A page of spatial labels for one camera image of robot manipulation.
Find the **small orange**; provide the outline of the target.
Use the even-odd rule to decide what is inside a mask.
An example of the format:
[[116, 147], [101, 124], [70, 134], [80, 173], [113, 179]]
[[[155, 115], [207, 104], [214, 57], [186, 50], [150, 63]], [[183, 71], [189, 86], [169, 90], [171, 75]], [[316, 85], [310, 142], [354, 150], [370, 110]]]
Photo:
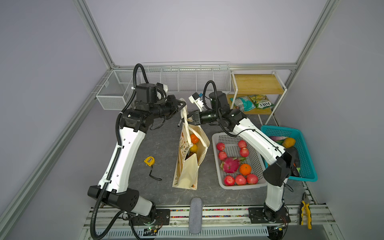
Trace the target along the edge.
[[191, 142], [195, 145], [197, 144], [200, 140], [199, 138], [195, 135], [195, 134], [191, 134], [190, 135], [190, 138], [191, 138]]

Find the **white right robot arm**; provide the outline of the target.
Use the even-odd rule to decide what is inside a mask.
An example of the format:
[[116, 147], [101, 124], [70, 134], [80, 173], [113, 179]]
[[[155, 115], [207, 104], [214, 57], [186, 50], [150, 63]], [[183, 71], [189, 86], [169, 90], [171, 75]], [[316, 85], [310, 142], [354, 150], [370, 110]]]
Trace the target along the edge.
[[216, 112], [197, 110], [188, 113], [184, 119], [190, 120], [193, 125], [217, 122], [227, 135], [239, 136], [250, 144], [269, 164], [269, 167], [263, 171], [263, 177], [267, 181], [267, 198], [262, 210], [262, 218], [268, 223], [275, 223], [278, 220], [287, 224], [291, 222], [284, 202], [285, 184], [292, 174], [294, 165], [294, 157], [290, 150], [275, 143], [237, 109], [227, 113], [221, 113], [220, 110]]

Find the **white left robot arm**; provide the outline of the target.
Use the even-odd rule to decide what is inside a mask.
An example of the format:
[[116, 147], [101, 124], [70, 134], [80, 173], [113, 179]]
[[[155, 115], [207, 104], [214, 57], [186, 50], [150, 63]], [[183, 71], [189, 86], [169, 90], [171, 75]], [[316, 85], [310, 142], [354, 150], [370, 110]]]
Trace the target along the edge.
[[[174, 95], [167, 95], [165, 85], [151, 84], [142, 64], [133, 70], [133, 92], [128, 103], [119, 112], [115, 123], [117, 144], [109, 165], [95, 186], [89, 187], [88, 196], [96, 200], [90, 222], [92, 239], [104, 238], [119, 216], [127, 214], [129, 222], [139, 216], [152, 223], [156, 220], [156, 205], [129, 188], [129, 177], [139, 147], [155, 119], [171, 119], [186, 106]], [[119, 209], [106, 229], [98, 234], [96, 220], [101, 205]]]

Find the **cream floral tote bag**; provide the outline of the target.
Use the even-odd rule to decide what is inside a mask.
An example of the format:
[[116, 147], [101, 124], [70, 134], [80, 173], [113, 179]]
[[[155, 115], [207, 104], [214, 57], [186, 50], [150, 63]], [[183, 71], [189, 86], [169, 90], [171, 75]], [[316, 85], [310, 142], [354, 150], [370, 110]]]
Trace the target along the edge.
[[[181, 111], [182, 131], [178, 146], [178, 159], [175, 169], [172, 187], [187, 190], [198, 188], [198, 175], [200, 165], [203, 163], [210, 141], [201, 126], [192, 125], [189, 120], [187, 107]], [[191, 153], [193, 146], [190, 135], [195, 134], [199, 138], [197, 153]]]

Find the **yellow lemon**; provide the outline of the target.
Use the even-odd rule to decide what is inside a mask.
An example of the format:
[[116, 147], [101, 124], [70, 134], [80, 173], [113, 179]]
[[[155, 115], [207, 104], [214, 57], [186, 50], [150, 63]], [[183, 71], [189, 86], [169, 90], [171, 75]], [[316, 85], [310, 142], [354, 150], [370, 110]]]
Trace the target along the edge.
[[193, 144], [193, 146], [189, 149], [191, 153], [197, 153], [198, 151], [198, 146], [196, 144]]

